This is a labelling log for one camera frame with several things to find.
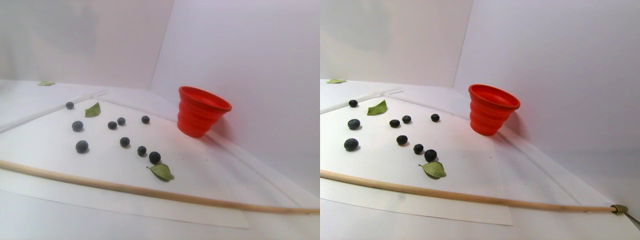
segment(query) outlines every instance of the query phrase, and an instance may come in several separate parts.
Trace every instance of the white backdrop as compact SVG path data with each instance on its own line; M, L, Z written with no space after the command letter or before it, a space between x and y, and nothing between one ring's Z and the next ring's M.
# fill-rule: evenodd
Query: white backdrop
M455 89L502 88L507 126L640 216L640 2L476 0Z
M176 1L152 91L178 87L233 109L213 129L310 193L319 189L319 40L315 0Z
M173 0L0 2L0 79L149 88Z
M322 0L321 78L453 86L472 0Z

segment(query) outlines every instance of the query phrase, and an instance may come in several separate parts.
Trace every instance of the wooden stick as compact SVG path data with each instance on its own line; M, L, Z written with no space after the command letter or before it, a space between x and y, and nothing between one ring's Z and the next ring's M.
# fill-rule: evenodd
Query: wooden stick
M2 160L0 160L0 168L13 171L13 172L32 175L35 177L57 180L61 182L68 182L71 184L107 189L112 191L119 191L123 193L131 193L135 195L150 196L152 198L173 200L177 202L206 205L211 207L224 207L224 208L238 209L243 211L266 212L266 213L276 213L276 214L319 214L320 213L320 209L270 207L270 206L263 206L263 205L242 204L238 202L216 200L211 198L202 198L199 196L190 196L190 195L184 195L184 194L178 194L178 193L171 193L167 191L160 191L160 190L154 190L149 188L140 188L140 187L125 185L125 184L117 184L114 182L87 179L84 177L78 177L78 176L68 175L64 173L51 172L51 171L32 168L30 166L24 166L16 163L9 163Z
M428 188L418 188L407 185L393 184L389 182L380 182L371 179L363 179L360 177L353 177L349 175L343 175L339 173L320 170L320 177L336 180L339 182L345 182L349 184L355 184L359 186L365 186L370 188L377 188L389 191L396 191L400 193L409 193L420 196L431 196L435 198L445 198L451 200L459 200L466 202L477 202L480 204L495 204L505 205L510 207L523 207L528 209L538 209L547 211L568 211L568 212L613 212L616 214L624 213L627 208L622 205L612 205L610 207L582 207L571 205L556 205L556 204L540 204L536 202L525 202L518 200L510 200L505 198L492 198L488 196L477 196L464 193L452 193L448 191L440 191Z

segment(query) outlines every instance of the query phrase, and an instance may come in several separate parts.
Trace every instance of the red collapsible cup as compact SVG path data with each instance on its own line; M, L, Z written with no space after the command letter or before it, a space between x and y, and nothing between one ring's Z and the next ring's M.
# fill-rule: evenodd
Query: red collapsible cup
M469 86L471 95L471 128L482 135L495 134L512 112L520 107L520 101L492 86L473 84Z
M207 91L181 86L178 92L178 129L188 136L204 136L222 115L231 111L230 103Z

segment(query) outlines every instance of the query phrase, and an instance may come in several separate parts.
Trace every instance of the green leaf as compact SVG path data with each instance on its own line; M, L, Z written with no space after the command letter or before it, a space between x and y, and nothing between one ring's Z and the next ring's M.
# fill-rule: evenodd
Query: green leaf
M424 170L424 173L434 179L439 179L441 177L447 176L447 173L444 172L444 166L442 166L442 163L440 162L430 162L425 165L418 164L418 166L421 166Z
M152 167L147 167L148 169L151 169L151 172L153 172L156 177L159 177L160 179L169 181L169 180L173 180L173 174L171 174L171 171L169 170L169 166L167 166L164 163L158 163L155 166Z
M331 79L331 80L327 81L326 83L344 83L344 82L346 82L346 80Z
M367 115L373 116L373 115L383 114L386 111L387 111L387 101L382 100L382 102L380 102L378 105L375 105L369 108Z
M84 110L85 118L92 118L98 115L100 115L100 102L96 102L93 106Z
M38 86L51 86L56 84L56 82L47 82L47 81L42 81L40 83L38 83Z

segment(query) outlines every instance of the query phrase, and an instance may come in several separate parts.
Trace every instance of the dark round berry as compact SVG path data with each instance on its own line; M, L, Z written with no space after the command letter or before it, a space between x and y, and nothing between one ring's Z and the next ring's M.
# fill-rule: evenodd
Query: dark round berry
M411 117L410 116L403 116L402 117L402 122L408 124L411 122Z
M160 154L158 152L151 152L149 154L149 161L153 164L160 163Z
M116 129L116 127L118 127L118 124L116 124L116 122L109 122L107 124L107 127L109 127L109 129L113 130L113 129Z
M426 159L427 162L432 162L433 160L436 159L437 156L438 156L438 153L433 149L424 151L424 159Z
M404 145L407 140L409 139L405 135L400 135L396 138L396 142L398 142L398 145Z
M349 122L347 123L347 126L349 127L349 129L351 130L355 130L358 129L358 127L360 126L360 121L357 119L351 119L349 120Z
M140 157L144 156L147 153L147 148L145 146L138 147L138 155Z
M424 147L422 146L422 144L416 144L415 146L413 146L413 152L415 152L416 154L420 154L423 150Z
M354 138L347 139L347 141L344 142L344 148L347 151L353 151L357 147L358 147L358 140L356 140Z
M78 141L78 143L76 143L76 151L79 154L86 152L87 149L89 149L89 143L87 143L85 140L80 140Z
M400 121L393 119L389 121L389 125L391 125L391 127L400 127Z
M82 130L83 127L84 127L84 124L82 124L82 122L80 121L75 121L74 123L71 124L71 129L73 129L74 132L79 132L80 130Z
M129 138L124 137L124 138L120 138L120 146L126 147L129 146Z

